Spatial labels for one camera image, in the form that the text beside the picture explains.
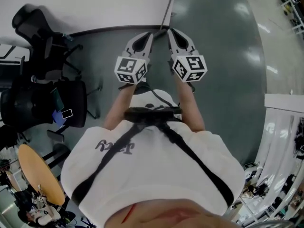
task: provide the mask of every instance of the round wooden table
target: round wooden table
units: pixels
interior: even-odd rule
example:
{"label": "round wooden table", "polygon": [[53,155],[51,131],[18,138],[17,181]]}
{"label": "round wooden table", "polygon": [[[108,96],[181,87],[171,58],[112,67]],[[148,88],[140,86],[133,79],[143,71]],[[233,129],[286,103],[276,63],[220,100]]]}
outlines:
{"label": "round wooden table", "polygon": [[44,160],[25,144],[19,147],[18,157],[21,169],[32,187],[39,191],[38,185],[40,185],[48,202],[62,205],[65,202],[65,194]]}

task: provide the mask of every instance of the gray floor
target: gray floor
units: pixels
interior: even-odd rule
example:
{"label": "gray floor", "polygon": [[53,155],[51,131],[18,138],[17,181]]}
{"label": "gray floor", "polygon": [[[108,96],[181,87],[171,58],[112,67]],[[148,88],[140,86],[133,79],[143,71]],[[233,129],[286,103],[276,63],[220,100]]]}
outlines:
{"label": "gray floor", "polygon": [[[194,84],[195,96],[207,130],[219,134],[232,154],[241,162],[254,161],[265,119],[266,74],[264,53],[255,19],[249,8],[244,16],[239,8],[249,7],[247,0],[175,0],[171,27],[190,36],[204,55],[208,73]],[[145,30],[116,30],[75,38],[82,51],[70,61],[83,71],[87,91],[103,85],[101,92],[88,98],[88,108],[100,114],[89,116],[85,128],[65,131],[66,145],[72,149],[88,127],[102,125],[104,117],[121,85],[114,75],[117,56],[127,41]],[[163,89],[177,102],[166,37],[155,41],[150,54],[152,68],[147,80],[153,88]],[[72,74],[65,68],[66,75]],[[26,132],[30,146],[44,155],[54,144],[46,130],[55,125],[40,125]]]}

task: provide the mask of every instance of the chest strap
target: chest strap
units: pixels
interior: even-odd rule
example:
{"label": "chest strap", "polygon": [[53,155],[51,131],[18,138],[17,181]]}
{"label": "chest strap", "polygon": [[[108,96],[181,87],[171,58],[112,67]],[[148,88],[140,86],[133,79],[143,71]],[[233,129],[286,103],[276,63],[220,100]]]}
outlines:
{"label": "chest strap", "polygon": [[176,144],[180,147],[190,158],[192,158],[205,172],[205,174],[210,178],[216,188],[219,190],[224,200],[227,203],[227,207],[231,206],[234,200],[233,193],[228,187],[228,185],[219,178],[216,174],[209,170],[209,168],[200,160],[200,158],[193,152],[193,150],[185,143],[183,138],[172,130],[166,122],[157,121],[157,122],[137,122],[135,121],[134,125],[122,135],[116,143],[108,150],[108,152],[102,158],[99,166],[96,171],[90,175],[86,180],[80,183],[72,194],[72,200],[74,203],[79,206],[82,200],[86,197],[87,193],[90,191],[90,188],[93,185],[93,182],[96,176],[101,172],[101,170],[109,163],[109,161],[118,153],[123,147],[130,143],[131,139],[138,133],[140,133],[144,128],[155,125],[161,132],[163,132],[170,140],[171,143]]}

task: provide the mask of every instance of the polished floor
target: polished floor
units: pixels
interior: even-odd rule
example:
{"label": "polished floor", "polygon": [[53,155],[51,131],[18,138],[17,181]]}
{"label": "polished floor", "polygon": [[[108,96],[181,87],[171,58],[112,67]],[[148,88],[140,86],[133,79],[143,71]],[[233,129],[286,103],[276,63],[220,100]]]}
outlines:
{"label": "polished floor", "polygon": [[[208,73],[194,86],[207,130],[219,134],[241,163],[253,161],[265,119],[266,74],[259,31],[247,0],[175,0],[171,27],[191,37],[205,57]],[[71,62],[82,69],[87,91],[101,84],[103,89],[88,98],[89,110],[98,113],[100,119],[88,116],[84,128],[65,131],[65,144],[70,149],[88,127],[102,126],[121,85],[113,73],[117,56],[129,39],[144,31],[114,30],[73,41],[73,45],[84,46]],[[167,63],[170,52],[166,37],[155,41],[150,58],[148,83],[167,91],[177,102]],[[56,128],[45,124],[29,129],[26,135],[31,138],[30,145],[42,155],[50,152],[54,142],[47,138],[46,130]]]}
{"label": "polished floor", "polygon": [[248,0],[265,54],[267,93],[304,95],[304,40],[296,35],[280,0]]}

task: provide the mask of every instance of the harness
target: harness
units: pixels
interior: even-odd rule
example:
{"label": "harness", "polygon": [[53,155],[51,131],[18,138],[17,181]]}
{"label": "harness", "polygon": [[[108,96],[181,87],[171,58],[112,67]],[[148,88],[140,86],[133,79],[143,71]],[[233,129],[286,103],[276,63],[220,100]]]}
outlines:
{"label": "harness", "polygon": [[96,171],[92,173],[86,180],[80,183],[72,194],[72,200],[79,206],[81,201],[86,197],[87,193],[93,185],[96,176],[103,170],[103,168],[109,163],[109,161],[118,153],[123,147],[130,143],[131,139],[139,134],[144,128],[149,126],[156,126],[161,132],[163,132],[170,140],[171,143],[176,144],[181,150],[183,150],[190,158],[192,158],[210,178],[213,184],[217,187],[227,206],[231,206],[234,200],[233,193],[228,185],[219,178],[216,174],[209,170],[209,168],[200,160],[200,158],[193,152],[193,150],[185,143],[183,138],[172,130],[167,122],[176,122],[181,120],[174,117],[175,114],[181,114],[182,110],[179,107],[163,107],[158,110],[151,110],[143,107],[129,108],[124,113],[124,118],[130,121],[133,126],[122,135],[116,143],[108,150],[108,152],[102,158]]}

